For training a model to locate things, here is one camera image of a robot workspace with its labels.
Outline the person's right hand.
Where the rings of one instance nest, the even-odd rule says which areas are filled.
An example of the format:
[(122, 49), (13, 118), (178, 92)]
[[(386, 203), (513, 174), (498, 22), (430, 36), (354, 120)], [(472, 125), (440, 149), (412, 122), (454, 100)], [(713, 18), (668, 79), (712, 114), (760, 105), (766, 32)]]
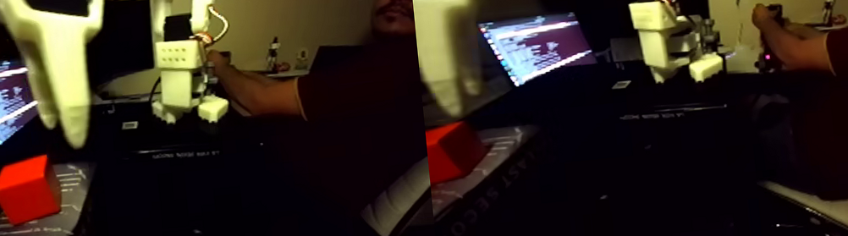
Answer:
[(760, 31), (763, 45), (782, 40), (783, 36), (787, 34), (787, 30), (777, 21), (775, 11), (764, 4), (756, 3), (752, 10), (751, 19), (752, 24)]

